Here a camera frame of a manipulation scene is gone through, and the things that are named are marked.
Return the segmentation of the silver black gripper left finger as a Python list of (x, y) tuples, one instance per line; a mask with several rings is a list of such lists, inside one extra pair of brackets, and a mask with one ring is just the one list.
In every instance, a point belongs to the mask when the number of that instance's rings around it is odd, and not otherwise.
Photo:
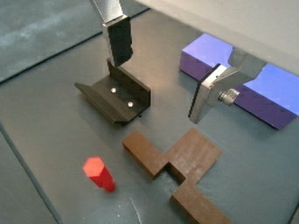
[(103, 21), (111, 60), (115, 67), (121, 66), (132, 57), (131, 18), (123, 12), (119, 0), (89, 0)]

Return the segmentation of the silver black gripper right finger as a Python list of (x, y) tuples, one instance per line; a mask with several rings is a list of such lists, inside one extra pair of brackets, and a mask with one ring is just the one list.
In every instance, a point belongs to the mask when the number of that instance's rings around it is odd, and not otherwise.
[(190, 109), (190, 120), (198, 123), (216, 102), (231, 105), (239, 97), (235, 87), (252, 81), (266, 66), (256, 56), (232, 48), (228, 66), (218, 64), (198, 84)]

